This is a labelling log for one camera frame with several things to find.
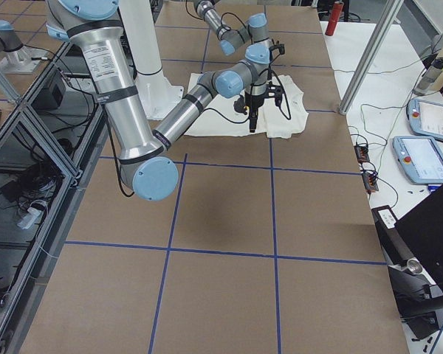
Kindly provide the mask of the third robot arm on floor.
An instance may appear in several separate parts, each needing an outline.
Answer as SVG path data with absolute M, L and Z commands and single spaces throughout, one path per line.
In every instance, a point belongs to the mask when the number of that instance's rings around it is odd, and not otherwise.
M 45 49 L 29 48 L 23 44 L 12 24 L 0 20 L 0 70 L 5 74 L 32 74 L 42 58 L 47 57 Z

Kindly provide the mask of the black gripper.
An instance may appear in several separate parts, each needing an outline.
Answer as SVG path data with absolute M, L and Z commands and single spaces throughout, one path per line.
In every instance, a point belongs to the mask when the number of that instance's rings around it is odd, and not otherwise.
M 258 121 L 258 109 L 263 105 L 263 94 L 244 93 L 244 103 L 249 112 L 249 130 L 255 133 Z

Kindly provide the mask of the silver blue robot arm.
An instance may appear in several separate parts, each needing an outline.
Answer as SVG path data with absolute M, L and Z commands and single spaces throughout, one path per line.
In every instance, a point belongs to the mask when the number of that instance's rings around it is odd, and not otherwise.
M 194 1 L 193 8 L 214 32 L 219 40 L 219 46 L 226 56 L 232 55 L 248 42 L 270 47 L 272 41 L 265 13 L 252 15 L 246 22 L 242 21 L 238 29 L 233 29 L 223 19 L 224 15 L 232 15 L 232 13 L 220 15 L 215 8 L 216 3 L 217 1 Z
M 185 91 L 162 71 L 154 19 L 147 1 L 48 1 L 51 37 L 83 53 L 99 103 L 117 138 L 117 177 L 122 187 L 149 201 L 167 198 L 179 173 L 165 156 L 216 97 L 243 99 L 250 131 L 267 97 L 272 60 L 267 17 L 258 13 L 240 28 L 230 28 L 214 1 L 196 1 L 194 16 L 205 22 L 226 55 L 245 48 L 229 69 L 203 73 Z

